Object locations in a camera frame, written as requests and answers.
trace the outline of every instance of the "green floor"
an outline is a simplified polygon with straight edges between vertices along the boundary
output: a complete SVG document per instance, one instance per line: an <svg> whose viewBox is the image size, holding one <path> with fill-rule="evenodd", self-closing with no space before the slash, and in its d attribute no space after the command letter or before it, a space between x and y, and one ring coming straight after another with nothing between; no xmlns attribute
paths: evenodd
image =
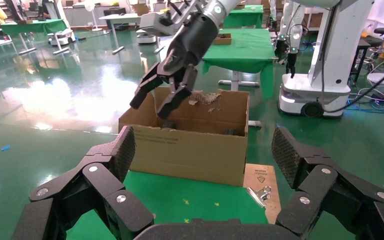
<svg viewBox="0 0 384 240"><path fill-rule="evenodd" d="M77 33L79 37L93 34ZM33 188L73 168L91 146L115 138L117 118L129 108L140 77L159 60L153 54L155 46L136 44L134 32L118 37L125 50L117 55L111 54L112 35L73 44L66 56L53 56L55 49L39 34L32 40L38 48L34 53L19 57L12 45L0 47L0 240L10 238ZM14 44L21 51L21 42L15 39ZM308 71L311 55L307 51L299 57L298 72ZM277 96L284 66L277 65L274 71ZM214 92L218 80L231 76L231 71L211 68L199 75L195 89ZM244 77L256 81L253 74ZM287 127L303 143L322 147L345 170L384 188L384 114L346 111L337 120L286 116L278 112L276 97L263 100L260 89L241 90L250 92L250 119L263 122L262 129L249 130L247 161L275 166L283 205L294 191L271 154L271 138L278 126ZM6 145L10 150L1 151ZM163 207L170 212L169 204ZM98 228L100 234L91 228ZM69 236L111 239L92 213ZM324 213L310 239L353 236Z"/></svg>

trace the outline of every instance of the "wooden board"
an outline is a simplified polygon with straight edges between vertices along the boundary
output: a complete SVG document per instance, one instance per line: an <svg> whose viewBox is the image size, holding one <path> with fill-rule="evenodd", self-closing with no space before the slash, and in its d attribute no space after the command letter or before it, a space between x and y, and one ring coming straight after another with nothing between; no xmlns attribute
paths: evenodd
<svg viewBox="0 0 384 240"><path fill-rule="evenodd" d="M244 188L252 188L255 191L262 190L265 186L271 187L270 199L266 201L265 216L270 224L275 224L281 211L278 182L276 181L275 168L269 165L250 164L245 165Z"/></svg>

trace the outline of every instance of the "green table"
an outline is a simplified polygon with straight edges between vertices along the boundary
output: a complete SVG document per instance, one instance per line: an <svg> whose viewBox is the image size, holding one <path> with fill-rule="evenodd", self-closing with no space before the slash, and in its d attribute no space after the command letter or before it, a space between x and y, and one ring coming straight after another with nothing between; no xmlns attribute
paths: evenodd
<svg viewBox="0 0 384 240"><path fill-rule="evenodd" d="M155 224L191 223L196 218L268 223L265 209L259 207L243 187L133 171L127 174L124 185L154 214ZM67 233L68 240L110 240L112 237L93 211L82 216Z"/></svg>
<svg viewBox="0 0 384 240"><path fill-rule="evenodd" d="M18 55L23 55L29 52L36 50L35 47L28 48L26 42L24 41L22 33L45 33L53 34L58 45L59 50L53 52L54 55L60 54L68 50L68 48L61 49L60 42L57 38L57 32L63 31L67 28L65 22L62 19L48 19L46 21L34 20L32 23L27 24L17 24L15 22L4 23L0 25L2 32L7 35L18 34L21 38L22 44L24 45L25 50L18 53Z"/></svg>
<svg viewBox="0 0 384 240"><path fill-rule="evenodd" d="M211 66L217 66L233 71L232 80L220 80L218 84L231 85L232 91L238 91L239 86L259 87L258 82L240 81L239 72L260 73L262 96L269 99L273 96L273 58L275 52L270 42L270 34L266 29L242 28L222 29L221 34L229 33L231 45L212 45L203 57L203 72ZM261 122L249 121L249 126L260 127Z"/></svg>
<svg viewBox="0 0 384 240"><path fill-rule="evenodd" d="M243 9L234 9L224 20L225 28L254 26L260 29L263 24L263 5L245 5Z"/></svg>

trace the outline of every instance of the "chair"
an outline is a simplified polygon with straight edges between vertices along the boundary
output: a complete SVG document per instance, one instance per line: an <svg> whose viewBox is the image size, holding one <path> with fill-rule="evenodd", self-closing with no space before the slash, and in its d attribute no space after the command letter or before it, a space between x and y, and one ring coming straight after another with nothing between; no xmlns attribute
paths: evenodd
<svg viewBox="0 0 384 240"><path fill-rule="evenodd" d="M375 59L380 54L384 54L384 27L376 28L373 32L375 34L380 34L381 37L383 36L383 40L380 46L374 46L368 49L370 52L373 52L370 57Z"/></svg>
<svg viewBox="0 0 384 240"><path fill-rule="evenodd" d="M374 36L370 36L370 35L366 37L362 37L361 39L370 45L368 51L371 51L371 49L378 49L384 43L384 40ZM360 57L358 57L357 60L355 61L354 67L358 69L357 66L360 65L361 58L363 57L364 58L363 65L368 65L368 71L371 72L375 68L375 59L374 59L374 56L372 55L370 57L366 57L366 54L360 55Z"/></svg>

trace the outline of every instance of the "table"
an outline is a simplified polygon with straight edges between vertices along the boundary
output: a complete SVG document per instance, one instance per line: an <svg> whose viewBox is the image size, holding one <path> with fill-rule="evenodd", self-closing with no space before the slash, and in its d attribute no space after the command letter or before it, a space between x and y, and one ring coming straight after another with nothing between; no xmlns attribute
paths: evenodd
<svg viewBox="0 0 384 240"><path fill-rule="evenodd" d="M240 81L239 72L259 75L262 96L273 97L273 59L276 57L267 29L243 28L222 29L220 33L232 35L231 45L212 45L203 57L203 72L211 66L233 71L232 80L220 80L218 84L231 85L232 91L239 86L259 87L258 82ZM260 126L260 122L249 121L249 126Z"/></svg>
<svg viewBox="0 0 384 240"><path fill-rule="evenodd" d="M19 37L21 38L22 44L24 45L24 51L21 51L18 53L18 55L23 55L29 52L32 52L36 50L35 47L33 48L28 48L26 45L26 42L24 41L22 33L45 33L47 34L52 34L55 37L56 43L58 44L58 51L54 51L53 54L60 54L65 51L67 51L69 48L61 48L60 42L58 41L57 38L57 32L63 31L67 28L66 24L62 19L48 19L46 21L38 21L34 20L32 23L27 23L27 24L17 24L15 22L10 22L10 23L4 23L0 25L2 31L7 34L18 34Z"/></svg>
<svg viewBox="0 0 384 240"><path fill-rule="evenodd" d="M225 28L254 26L261 29L263 24L263 5L245 5L243 9L234 9L224 20Z"/></svg>
<svg viewBox="0 0 384 240"><path fill-rule="evenodd" d="M116 28L114 27L114 24L140 24L141 16L138 16L137 13L127 13L124 15L111 14L108 16L100 17L99 20L108 20L111 24L112 35L114 36L115 47L116 47L116 49L112 51L112 54L115 55L121 50L123 50L125 47L119 46L119 41L117 40ZM164 46L160 47L159 37L156 37L156 44L158 45L158 49L154 51L155 54L159 53L161 50L164 49Z"/></svg>
<svg viewBox="0 0 384 240"><path fill-rule="evenodd" d="M360 71L362 70L367 51L370 47L371 47L370 44L364 41L364 39L360 38L357 45L357 51L355 52L354 61L352 62L351 72L349 74L349 76L353 76L353 75L355 76L353 79L353 84L356 84L357 80L359 79ZM358 67L356 68L356 62L358 58L359 58Z"/></svg>

